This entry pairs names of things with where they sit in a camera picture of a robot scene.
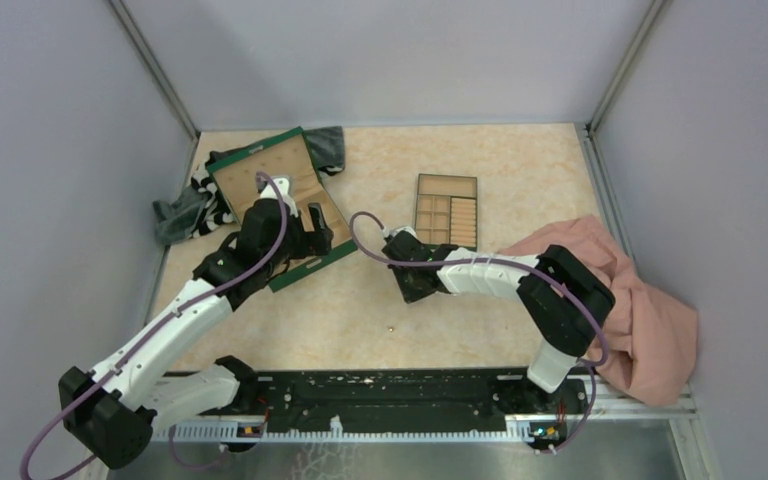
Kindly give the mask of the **green jewelry box with lid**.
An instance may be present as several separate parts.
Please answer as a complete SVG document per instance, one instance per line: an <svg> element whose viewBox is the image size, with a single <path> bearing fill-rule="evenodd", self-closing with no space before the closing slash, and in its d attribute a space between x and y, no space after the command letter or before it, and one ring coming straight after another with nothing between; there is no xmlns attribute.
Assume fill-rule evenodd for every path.
<svg viewBox="0 0 768 480"><path fill-rule="evenodd" d="M240 225L244 245L259 241L254 259L281 246L266 269L277 292L357 250L346 218L314 165L309 134L297 127L238 148L210 154L209 177Z"/></svg>

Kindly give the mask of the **green compartment jewelry tray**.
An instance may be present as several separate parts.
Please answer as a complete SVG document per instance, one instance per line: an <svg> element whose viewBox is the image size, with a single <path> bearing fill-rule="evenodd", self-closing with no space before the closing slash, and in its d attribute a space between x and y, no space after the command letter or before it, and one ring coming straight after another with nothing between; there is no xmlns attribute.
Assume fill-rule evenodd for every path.
<svg viewBox="0 0 768 480"><path fill-rule="evenodd" d="M476 250L478 225L476 177L418 175L413 228L421 242Z"/></svg>

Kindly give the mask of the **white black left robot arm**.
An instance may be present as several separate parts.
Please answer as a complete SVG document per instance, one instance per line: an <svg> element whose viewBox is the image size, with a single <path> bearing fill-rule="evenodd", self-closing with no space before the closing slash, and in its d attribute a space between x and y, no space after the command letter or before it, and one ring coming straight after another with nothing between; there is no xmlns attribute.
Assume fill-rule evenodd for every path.
<svg viewBox="0 0 768 480"><path fill-rule="evenodd" d="M256 200L240 229L204 258L157 317L93 368L72 367L60 377L59 422L115 470L136 460L158 430L212 409L252 411L260 399L257 377L234 357L175 382L160 380L287 264L330 254L333 238L318 202L299 207L287 196Z"/></svg>

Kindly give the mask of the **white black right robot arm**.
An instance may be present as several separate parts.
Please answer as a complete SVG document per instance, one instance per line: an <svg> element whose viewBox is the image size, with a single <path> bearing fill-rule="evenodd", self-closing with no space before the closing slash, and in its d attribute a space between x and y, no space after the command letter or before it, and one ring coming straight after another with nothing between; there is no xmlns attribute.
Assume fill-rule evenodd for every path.
<svg viewBox="0 0 768 480"><path fill-rule="evenodd" d="M523 385L524 401L536 412L559 403L561 383L594 341L606 340L603 325L615 296L563 246L552 244L537 255L481 254L451 244L433 247L403 228L386 235L382 253L406 303L436 293L522 303L542 336Z"/></svg>

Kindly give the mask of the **grey-green zebra plush towel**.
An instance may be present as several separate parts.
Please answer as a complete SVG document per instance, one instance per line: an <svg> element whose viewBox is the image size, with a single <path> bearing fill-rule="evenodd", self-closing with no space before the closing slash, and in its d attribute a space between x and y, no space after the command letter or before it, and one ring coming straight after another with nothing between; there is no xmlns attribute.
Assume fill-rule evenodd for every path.
<svg viewBox="0 0 768 480"><path fill-rule="evenodd" d="M307 129L303 132L312 165L319 175L335 176L345 169L344 130L341 126ZM252 149L253 144L224 151L211 151L208 159L191 174L188 185L172 202L152 203L156 219L155 239L170 246L199 238L235 221L234 214L218 193L218 187L207 168L239 152Z"/></svg>

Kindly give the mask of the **pink cloth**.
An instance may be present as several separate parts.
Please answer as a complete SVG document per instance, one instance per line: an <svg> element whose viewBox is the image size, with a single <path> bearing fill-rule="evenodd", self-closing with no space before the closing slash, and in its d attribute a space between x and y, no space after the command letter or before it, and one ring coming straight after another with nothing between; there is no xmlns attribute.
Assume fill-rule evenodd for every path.
<svg viewBox="0 0 768 480"><path fill-rule="evenodd" d="M593 215L547 224L500 253L536 255L551 245L567 248L616 299L603 324L608 359L597 372L646 405L677 403L696 365L698 312L645 283Z"/></svg>

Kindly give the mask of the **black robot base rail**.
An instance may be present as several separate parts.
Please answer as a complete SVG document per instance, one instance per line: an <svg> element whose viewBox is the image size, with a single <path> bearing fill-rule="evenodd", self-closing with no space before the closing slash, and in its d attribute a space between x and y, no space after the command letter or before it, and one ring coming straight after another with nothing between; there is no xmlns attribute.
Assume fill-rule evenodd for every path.
<svg viewBox="0 0 768 480"><path fill-rule="evenodd" d="M581 379L552 393L526 368L262 371L247 397L210 415L260 416L268 439L443 440L511 434L535 415L542 428L585 411Z"/></svg>

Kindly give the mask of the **left aluminium frame post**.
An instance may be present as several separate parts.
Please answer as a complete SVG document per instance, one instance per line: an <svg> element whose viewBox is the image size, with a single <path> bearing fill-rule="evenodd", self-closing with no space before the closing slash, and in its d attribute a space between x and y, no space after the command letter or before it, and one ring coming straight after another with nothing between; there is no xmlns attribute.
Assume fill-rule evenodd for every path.
<svg viewBox="0 0 768 480"><path fill-rule="evenodd" d="M123 28L136 56L146 68L149 76L159 90L163 100L166 102L175 119L190 139L197 141L200 131L195 126L184 102L178 95L173 83L165 69L162 67L161 62L151 47L147 37L142 32L136 17L131 12L127 3L123 0L106 0L105 4L110 9L119 25Z"/></svg>

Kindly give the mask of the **aluminium frame post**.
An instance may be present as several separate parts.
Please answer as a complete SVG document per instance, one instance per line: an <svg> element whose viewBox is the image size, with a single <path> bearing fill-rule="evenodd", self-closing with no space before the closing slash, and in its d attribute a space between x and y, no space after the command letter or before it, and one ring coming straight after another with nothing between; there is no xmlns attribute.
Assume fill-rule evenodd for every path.
<svg viewBox="0 0 768 480"><path fill-rule="evenodd" d="M608 114L632 75L632 71L641 57L652 32L671 4L671 0L652 0L649 3L648 8L633 34L629 45L625 49L608 86L597 103L591 120L587 124L587 131L592 138L598 134L605 123Z"/></svg>
<svg viewBox="0 0 768 480"><path fill-rule="evenodd" d="M136 56L146 68L149 76L159 90L163 100L166 102L175 119L190 139L197 141L200 131L195 126L184 102L178 95L173 83L165 69L162 67L161 62L151 47L147 37L142 32L136 17L131 12L127 3L123 0L106 0L105 4L110 9L119 25L123 28Z"/></svg>

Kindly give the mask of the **right aluminium frame post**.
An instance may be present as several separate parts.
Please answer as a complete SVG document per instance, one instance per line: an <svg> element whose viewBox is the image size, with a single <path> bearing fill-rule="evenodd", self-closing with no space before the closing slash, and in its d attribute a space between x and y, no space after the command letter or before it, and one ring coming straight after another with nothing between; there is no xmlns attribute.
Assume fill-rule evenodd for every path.
<svg viewBox="0 0 768 480"><path fill-rule="evenodd" d="M633 34L629 45L625 49L608 86L597 103L591 120L587 124L587 131L592 138L598 134L605 123L608 114L632 75L632 71L641 57L652 32L671 4L671 0L652 0L649 3L648 8Z"/></svg>

